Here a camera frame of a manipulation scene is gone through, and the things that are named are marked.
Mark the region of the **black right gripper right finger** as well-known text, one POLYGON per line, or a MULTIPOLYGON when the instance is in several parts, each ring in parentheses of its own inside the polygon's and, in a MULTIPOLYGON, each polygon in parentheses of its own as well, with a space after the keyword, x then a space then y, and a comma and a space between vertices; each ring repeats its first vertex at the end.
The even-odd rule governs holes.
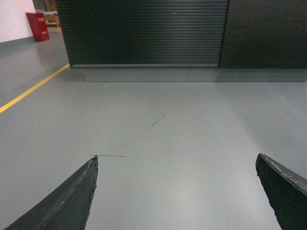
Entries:
POLYGON ((283 230, 307 228, 307 180, 265 154, 256 159, 257 176, 283 230))

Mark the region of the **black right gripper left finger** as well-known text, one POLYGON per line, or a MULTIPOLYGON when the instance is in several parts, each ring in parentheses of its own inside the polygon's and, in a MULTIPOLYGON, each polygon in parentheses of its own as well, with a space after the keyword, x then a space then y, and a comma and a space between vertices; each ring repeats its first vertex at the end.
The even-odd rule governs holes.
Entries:
POLYGON ((94 198, 97 176, 98 156, 95 155, 53 192, 6 229, 85 229, 94 198))

